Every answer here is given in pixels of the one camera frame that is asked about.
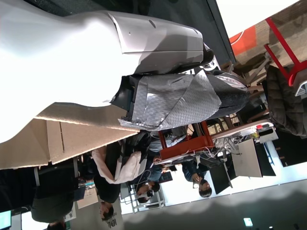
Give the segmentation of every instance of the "white panel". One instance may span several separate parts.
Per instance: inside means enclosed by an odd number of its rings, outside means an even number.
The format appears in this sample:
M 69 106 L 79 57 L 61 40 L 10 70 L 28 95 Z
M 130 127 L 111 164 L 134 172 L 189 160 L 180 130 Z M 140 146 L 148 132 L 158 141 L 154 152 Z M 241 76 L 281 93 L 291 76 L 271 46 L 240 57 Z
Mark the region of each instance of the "white panel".
M 216 0 L 228 37 L 250 28 L 298 0 Z
M 238 144 L 241 155 L 232 155 L 236 176 L 262 177 L 253 139 Z

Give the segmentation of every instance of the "puffer jacket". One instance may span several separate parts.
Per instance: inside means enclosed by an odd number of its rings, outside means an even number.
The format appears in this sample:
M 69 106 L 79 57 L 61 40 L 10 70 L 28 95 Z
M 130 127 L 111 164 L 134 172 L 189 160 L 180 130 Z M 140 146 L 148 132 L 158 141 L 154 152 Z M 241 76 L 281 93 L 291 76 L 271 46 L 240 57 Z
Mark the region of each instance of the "puffer jacket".
M 296 136 L 306 136 L 304 108 L 301 97 L 295 93 L 280 70 L 269 66 L 267 70 L 268 107 L 275 126 Z

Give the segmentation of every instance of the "silver duct tape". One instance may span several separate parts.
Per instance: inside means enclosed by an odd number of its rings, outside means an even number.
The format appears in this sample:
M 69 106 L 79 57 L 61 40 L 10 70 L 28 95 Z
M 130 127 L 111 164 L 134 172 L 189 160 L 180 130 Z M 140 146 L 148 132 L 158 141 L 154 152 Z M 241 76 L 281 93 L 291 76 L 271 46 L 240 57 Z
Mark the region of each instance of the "silver duct tape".
M 196 75 L 143 77 L 138 85 L 132 121 L 124 127 L 159 131 L 201 122 L 221 104 L 205 72 Z

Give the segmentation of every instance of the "red table leg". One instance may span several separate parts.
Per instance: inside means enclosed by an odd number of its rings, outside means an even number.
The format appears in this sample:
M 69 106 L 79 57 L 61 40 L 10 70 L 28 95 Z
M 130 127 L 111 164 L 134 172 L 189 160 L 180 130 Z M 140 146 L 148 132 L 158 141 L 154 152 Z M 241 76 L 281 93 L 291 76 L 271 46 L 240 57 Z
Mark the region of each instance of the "red table leg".
M 270 28 L 272 29 L 273 33 L 276 35 L 277 39 L 280 41 L 280 43 L 284 47 L 284 49 L 287 52 L 287 54 L 289 55 L 289 57 L 292 59 L 293 63 L 295 65 L 299 65 L 300 64 L 299 60 L 297 59 L 297 57 L 293 53 L 292 49 L 290 48 L 290 46 L 288 45 L 286 40 L 283 38 L 282 34 L 279 32 L 279 30 L 275 26 L 275 24 L 272 21 L 272 19 L 271 18 L 267 18 L 266 21 L 269 24 Z
M 160 138 L 160 141 L 161 141 L 162 148 L 166 149 L 167 145 L 166 145 L 164 134 L 163 134 L 162 131 L 159 131 L 158 133 L 159 133 L 159 138 Z
M 277 59 L 277 57 L 275 56 L 273 51 L 269 48 L 268 44 L 265 44 L 264 47 L 267 50 L 267 52 L 269 53 L 269 55 L 271 56 L 271 58 L 273 59 L 273 61 L 276 63 L 276 65 L 279 68 L 279 70 L 281 71 L 281 73 L 284 75 L 284 77 L 287 79 L 287 81 L 289 81 L 290 75 L 287 73 L 287 71 L 280 64 L 279 60 Z

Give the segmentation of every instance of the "cardboard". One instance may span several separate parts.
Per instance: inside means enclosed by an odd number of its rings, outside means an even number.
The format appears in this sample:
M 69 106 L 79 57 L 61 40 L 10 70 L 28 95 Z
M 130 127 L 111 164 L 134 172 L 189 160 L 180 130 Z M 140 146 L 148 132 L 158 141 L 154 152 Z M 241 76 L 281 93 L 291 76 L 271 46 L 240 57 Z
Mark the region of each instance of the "cardboard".
M 126 113 L 114 105 L 89 108 L 72 103 L 54 103 L 37 115 L 36 119 L 139 132 L 138 129 L 120 125 L 118 119 L 126 116 Z
M 47 110 L 0 143 L 0 169 L 56 164 L 139 132 L 119 125 L 126 112 L 115 106 L 97 108 L 97 113 L 78 106 Z
M 47 165 L 49 160 L 44 120 L 30 122 L 15 137 L 0 144 L 0 169 Z

